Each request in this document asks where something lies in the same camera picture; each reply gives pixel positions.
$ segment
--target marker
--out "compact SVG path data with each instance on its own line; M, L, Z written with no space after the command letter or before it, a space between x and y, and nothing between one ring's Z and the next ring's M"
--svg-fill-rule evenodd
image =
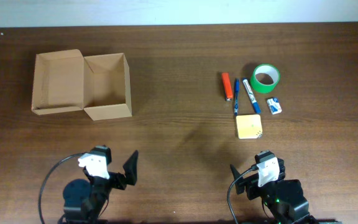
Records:
M252 103L252 106L254 107L255 113L260 114L260 108L259 108L258 102L256 102L254 93L251 90L251 86L249 86L248 80L245 78L242 80L242 82L247 90L249 99Z
M237 116L239 112L239 90L240 90L240 81L236 79L234 84L234 97L236 97L234 102L234 116Z
M222 80L224 92L226 94L226 101L231 101L233 99L233 91L231 90L230 78L227 72L222 73Z

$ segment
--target eraser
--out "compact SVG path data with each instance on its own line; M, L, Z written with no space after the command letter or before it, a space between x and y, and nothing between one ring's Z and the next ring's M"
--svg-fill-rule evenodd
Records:
M278 102L278 99L276 97L268 99L267 105L268 108L270 109L270 112L272 112L272 114L278 114L281 113L282 111L280 103Z

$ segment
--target tape roll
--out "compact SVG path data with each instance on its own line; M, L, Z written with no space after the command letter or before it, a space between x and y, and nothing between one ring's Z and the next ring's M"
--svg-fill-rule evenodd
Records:
M273 83L266 85L258 81L258 79L256 79L256 75L260 73L264 73L270 76L273 80ZM259 93L270 93L274 89L274 87L276 87L278 81L280 81L280 72L277 70L276 67L269 64L262 64L256 67L254 70L254 74L252 74L252 77L250 79L252 88Z

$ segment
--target cable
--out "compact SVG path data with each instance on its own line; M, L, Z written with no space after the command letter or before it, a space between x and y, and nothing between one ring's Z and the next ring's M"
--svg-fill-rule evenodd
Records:
M230 192L231 192L231 189L233 188L234 184L236 184L236 182L241 179L243 176L245 176L246 174L248 174L249 172L251 171L255 171L257 170L257 166L253 165L251 166L251 168L247 169L245 172L243 172L239 177L237 177L236 180L234 180L229 189L227 190L227 204L229 205L229 208L230 208L230 212L231 212L231 215L233 216L234 218L234 221L236 222L236 224L239 224L239 222L237 221L237 218L236 218L236 215L234 214L234 211L233 211L233 208L231 207L231 202L230 202Z
M107 197L107 204L106 204L105 208L103 209L103 212L106 210L107 206L109 206L109 197Z
M267 217L268 219L272 219L272 218L270 218L270 217L267 215L267 213L266 213L266 211L265 211L264 201L262 201L262 208L263 208L263 210L264 210L264 213L265 213L266 217Z
M62 163L66 162L67 160L73 158L73 157L76 157L76 156L82 156L84 154L83 153L77 153L77 154L74 154L74 155L71 155L71 156L68 156L62 160L60 160L58 163L56 163L51 169L50 171L48 172L47 176L45 177L44 181L42 182L42 185L41 185L41 188L40 188L40 193L39 193L39 196L38 196L38 213L40 215L40 219L41 219L41 223L42 224L45 224L45 221L44 221L44 218L42 217L42 210L41 210L41 198L42 198L42 192L44 191L44 188L45 188L45 185L47 184L47 181L48 181L48 178L50 176L50 174Z

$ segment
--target pen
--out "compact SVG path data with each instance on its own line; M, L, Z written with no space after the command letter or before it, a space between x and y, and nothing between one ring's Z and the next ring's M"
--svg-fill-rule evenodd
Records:
M252 106L254 107L255 113L260 114L260 108L259 108L258 102L256 102L254 93L251 90L251 86L249 86L248 80L245 78L242 80L242 82L247 90L249 99L252 103Z
M237 116L239 112L239 90L240 90L240 82L238 78L236 79L236 82L234 84L234 94L235 94L235 102L234 102L234 116Z

